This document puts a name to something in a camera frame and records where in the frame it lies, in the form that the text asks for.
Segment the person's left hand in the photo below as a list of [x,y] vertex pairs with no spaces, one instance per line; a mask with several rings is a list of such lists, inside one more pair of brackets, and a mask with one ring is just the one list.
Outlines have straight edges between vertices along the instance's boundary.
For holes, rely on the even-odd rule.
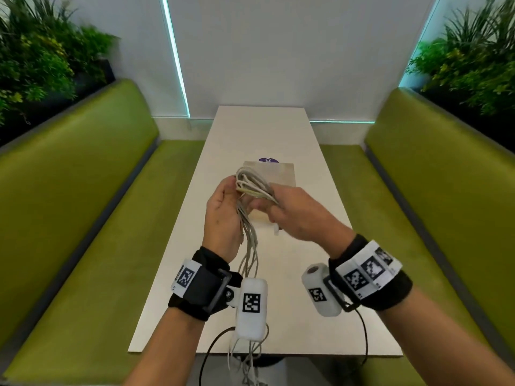
[[243,239],[237,203],[216,204],[215,190],[207,201],[202,246],[230,263],[237,256]]

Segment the person's right hand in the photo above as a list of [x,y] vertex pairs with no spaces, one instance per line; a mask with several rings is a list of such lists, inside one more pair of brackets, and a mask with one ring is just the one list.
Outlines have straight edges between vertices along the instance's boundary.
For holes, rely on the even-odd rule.
[[[288,233],[293,238],[319,245],[331,259],[340,257],[351,245],[356,232],[339,221],[305,190],[279,184],[271,186],[279,202],[278,206],[295,215],[296,230]],[[267,214],[268,206],[262,206],[262,212]]]

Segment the person's left forearm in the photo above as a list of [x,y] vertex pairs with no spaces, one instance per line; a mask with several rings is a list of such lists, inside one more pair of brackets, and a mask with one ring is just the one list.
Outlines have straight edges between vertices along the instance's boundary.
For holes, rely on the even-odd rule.
[[122,386],[186,386],[204,325],[168,308]]

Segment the person's right forearm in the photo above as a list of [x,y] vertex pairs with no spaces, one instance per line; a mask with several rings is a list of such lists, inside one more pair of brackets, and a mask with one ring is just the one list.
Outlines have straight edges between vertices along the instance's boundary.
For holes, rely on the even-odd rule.
[[378,315],[427,386],[515,386],[515,372],[418,288]]

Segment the clear plastic zip bag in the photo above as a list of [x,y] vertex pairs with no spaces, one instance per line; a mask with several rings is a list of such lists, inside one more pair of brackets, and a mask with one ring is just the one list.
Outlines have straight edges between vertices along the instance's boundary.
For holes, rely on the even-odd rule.
[[245,161],[236,171],[236,190],[254,200],[265,200],[273,205],[279,202],[272,184],[295,187],[295,171],[292,163],[266,163]]

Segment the cyan light strip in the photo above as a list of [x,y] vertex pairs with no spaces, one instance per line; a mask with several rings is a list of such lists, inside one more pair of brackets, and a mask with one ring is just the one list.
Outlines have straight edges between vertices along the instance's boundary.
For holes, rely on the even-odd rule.
[[172,58],[172,70],[175,76],[175,88],[174,91],[177,94],[176,102],[178,103],[178,112],[176,115],[178,118],[190,119],[190,107],[187,99],[184,78],[182,74],[181,62],[179,59],[178,48],[175,38],[174,26],[171,18],[170,4],[168,0],[160,0],[164,26],[166,30],[166,36],[170,45],[170,52]]

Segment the green upholstered bench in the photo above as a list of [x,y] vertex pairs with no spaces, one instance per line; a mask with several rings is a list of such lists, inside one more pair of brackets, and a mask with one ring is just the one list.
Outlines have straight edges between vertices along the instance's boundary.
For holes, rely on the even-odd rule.
[[320,147],[354,229],[515,370],[515,154],[407,88]]
[[203,146],[121,80],[0,149],[0,386],[124,381]]

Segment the green leafy plants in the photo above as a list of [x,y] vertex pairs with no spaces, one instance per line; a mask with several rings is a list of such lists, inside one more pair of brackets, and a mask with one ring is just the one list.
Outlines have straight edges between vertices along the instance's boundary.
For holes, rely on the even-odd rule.
[[115,36],[73,21],[70,0],[0,0],[0,128],[49,94],[77,97],[81,73],[106,82],[101,61]]
[[428,78],[422,91],[455,92],[482,115],[515,112],[515,0],[455,9],[437,38],[419,42],[406,72]]

